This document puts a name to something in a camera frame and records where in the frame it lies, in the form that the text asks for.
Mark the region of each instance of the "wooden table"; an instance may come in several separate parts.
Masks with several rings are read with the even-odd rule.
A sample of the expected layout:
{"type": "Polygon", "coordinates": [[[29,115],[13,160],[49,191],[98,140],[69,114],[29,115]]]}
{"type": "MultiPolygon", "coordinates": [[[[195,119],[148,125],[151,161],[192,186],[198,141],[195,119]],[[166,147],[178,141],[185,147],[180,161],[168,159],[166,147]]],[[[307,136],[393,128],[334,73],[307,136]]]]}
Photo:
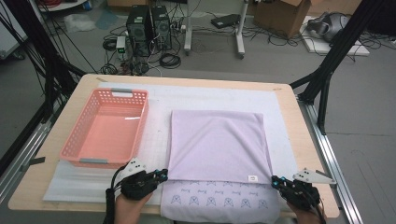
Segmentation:
{"type": "MultiPolygon", "coordinates": [[[[44,163],[32,165],[29,168],[8,202],[8,207],[10,209],[94,212],[104,212],[106,210],[106,205],[104,203],[55,203],[42,201],[59,161],[59,152],[78,119],[78,115],[85,105],[91,91],[98,87],[100,82],[273,91],[279,102],[280,110],[290,137],[291,148],[293,149],[299,170],[308,167],[310,170],[323,171],[300,107],[297,104],[291,87],[287,84],[166,77],[86,75],[78,83],[76,90],[73,92],[73,95],[54,124],[45,143],[36,155],[37,158],[46,157],[46,161],[44,163]]],[[[338,217],[338,206],[330,187],[328,185],[316,185],[316,187],[325,204],[325,213],[327,217],[338,217]]],[[[146,205],[142,213],[160,214],[160,206],[146,205]]],[[[281,216],[290,216],[290,214],[282,213],[281,216]]]]}

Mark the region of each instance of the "lavender cloth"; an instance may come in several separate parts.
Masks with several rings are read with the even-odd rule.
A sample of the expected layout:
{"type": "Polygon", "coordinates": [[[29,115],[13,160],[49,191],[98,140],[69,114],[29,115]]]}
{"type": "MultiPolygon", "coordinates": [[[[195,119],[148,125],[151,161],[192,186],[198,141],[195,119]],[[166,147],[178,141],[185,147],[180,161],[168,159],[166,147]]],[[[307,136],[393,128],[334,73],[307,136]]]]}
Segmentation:
{"type": "Polygon", "coordinates": [[[162,216],[190,222],[275,222],[276,191],[262,114],[174,110],[162,216]]]}

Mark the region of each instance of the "black bracket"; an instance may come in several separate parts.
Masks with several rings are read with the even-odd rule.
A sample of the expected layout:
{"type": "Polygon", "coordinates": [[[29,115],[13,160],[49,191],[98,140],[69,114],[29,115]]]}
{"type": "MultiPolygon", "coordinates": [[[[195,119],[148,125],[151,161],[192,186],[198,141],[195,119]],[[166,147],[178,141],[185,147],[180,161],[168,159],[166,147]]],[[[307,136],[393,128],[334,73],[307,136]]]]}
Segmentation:
{"type": "Polygon", "coordinates": [[[320,93],[318,127],[323,135],[326,135],[324,125],[332,74],[334,74],[335,69],[355,45],[355,42],[359,39],[364,29],[377,14],[384,2],[385,0],[362,0],[355,13],[346,24],[346,28],[334,40],[332,48],[319,68],[310,75],[300,78],[290,84],[293,89],[296,89],[308,83],[305,90],[298,95],[299,100],[307,105],[312,105],[315,98],[320,93]]]}

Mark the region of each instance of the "basket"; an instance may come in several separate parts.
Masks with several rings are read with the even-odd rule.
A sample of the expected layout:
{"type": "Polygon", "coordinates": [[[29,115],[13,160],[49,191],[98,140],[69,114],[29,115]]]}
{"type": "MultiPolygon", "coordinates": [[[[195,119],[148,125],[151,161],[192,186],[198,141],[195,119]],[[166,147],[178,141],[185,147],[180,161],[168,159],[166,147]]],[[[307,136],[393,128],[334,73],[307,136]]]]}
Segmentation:
{"type": "Polygon", "coordinates": [[[121,167],[137,154],[148,112],[147,91],[93,90],[60,158],[80,167],[121,167]]]}

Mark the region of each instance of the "gray floor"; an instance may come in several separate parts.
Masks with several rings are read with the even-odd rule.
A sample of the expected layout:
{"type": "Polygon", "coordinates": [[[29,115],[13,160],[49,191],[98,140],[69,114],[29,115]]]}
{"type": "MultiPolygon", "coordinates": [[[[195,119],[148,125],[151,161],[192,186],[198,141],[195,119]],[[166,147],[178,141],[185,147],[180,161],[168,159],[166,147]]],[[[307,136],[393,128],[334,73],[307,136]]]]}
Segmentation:
{"type": "MultiPolygon", "coordinates": [[[[66,10],[65,14],[71,12],[82,11],[75,8],[66,10]]],[[[104,13],[100,8],[87,12],[94,21],[104,13]]],[[[210,27],[209,19],[211,17],[206,16],[194,21],[210,27]]],[[[250,22],[251,18],[247,18],[248,26],[250,22]]],[[[124,18],[117,18],[108,29],[70,36],[97,69],[104,63],[103,36],[124,23],[124,18]]],[[[291,83],[313,72],[323,60],[323,57],[308,53],[303,43],[297,47],[280,47],[269,44],[267,38],[267,35],[258,35],[253,40],[245,38],[246,56],[240,60],[235,54],[233,36],[196,34],[191,55],[187,57],[181,51],[181,66],[175,70],[160,68],[162,76],[291,83]]],[[[70,44],[66,44],[66,48],[74,65],[92,70],[70,44]]],[[[326,130],[363,222],[390,224],[396,220],[393,190],[396,182],[393,179],[396,176],[396,122],[393,120],[396,114],[396,89],[393,88],[396,85],[396,51],[385,47],[369,50],[369,57],[357,57],[356,62],[345,58],[336,70],[330,88],[326,130]]],[[[158,77],[160,73],[151,69],[147,75],[158,77]]],[[[0,92],[2,156],[41,105],[43,96],[28,60],[0,63],[0,92]]],[[[7,200],[0,206],[1,223],[98,223],[104,215],[10,211],[7,200]]],[[[329,223],[347,222],[340,216],[329,223]]]]}

